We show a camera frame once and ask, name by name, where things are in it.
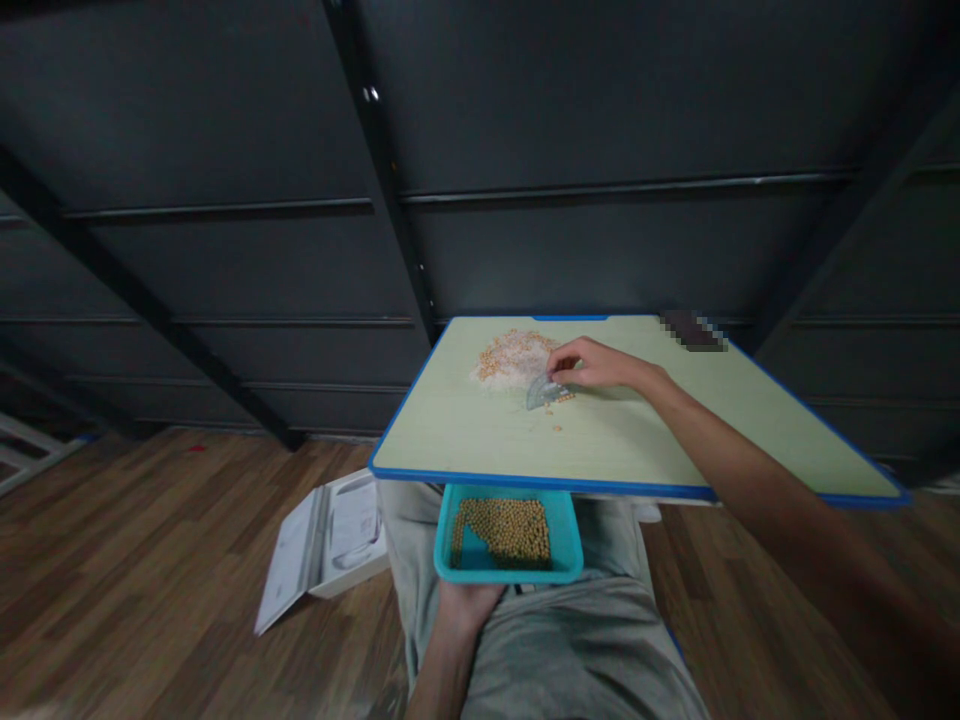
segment box lid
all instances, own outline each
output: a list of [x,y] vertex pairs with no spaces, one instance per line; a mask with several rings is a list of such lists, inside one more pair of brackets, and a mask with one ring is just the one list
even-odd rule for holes
[[254,626],[257,635],[263,635],[307,591],[321,493],[322,488],[312,490],[280,525]]

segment fingers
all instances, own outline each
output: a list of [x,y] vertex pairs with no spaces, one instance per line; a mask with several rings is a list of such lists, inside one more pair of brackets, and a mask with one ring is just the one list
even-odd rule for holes
[[566,345],[561,345],[550,353],[550,358],[547,360],[547,374],[549,375],[554,370],[572,368],[579,361],[580,338],[577,338],[572,342],[568,342]]
[[558,385],[569,385],[570,383],[582,383],[580,376],[583,370],[557,370],[550,375],[550,380]]

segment pile of rice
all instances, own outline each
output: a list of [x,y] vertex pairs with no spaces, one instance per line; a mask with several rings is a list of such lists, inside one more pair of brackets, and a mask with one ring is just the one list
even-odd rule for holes
[[487,390],[526,390],[547,369],[556,340],[538,332],[511,330],[493,339],[480,353],[470,378]]

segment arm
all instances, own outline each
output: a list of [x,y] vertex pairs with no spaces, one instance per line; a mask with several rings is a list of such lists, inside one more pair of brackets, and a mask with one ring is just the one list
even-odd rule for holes
[[440,581],[440,605],[407,718],[460,717],[477,639],[503,591],[503,585]]
[[960,707],[960,632],[780,463],[663,368],[589,338],[556,350],[547,370],[558,383],[625,385],[643,395],[724,505],[833,625],[900,715],[940,717]]

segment small plastic scoop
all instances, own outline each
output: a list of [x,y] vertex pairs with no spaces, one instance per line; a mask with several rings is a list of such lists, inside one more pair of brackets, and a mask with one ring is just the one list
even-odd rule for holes
[[558,385],[547,374],[537,375],[527,389],[527,410],[536,410],[548,402],[557,402],[560,398],[573,395],[573,385]]

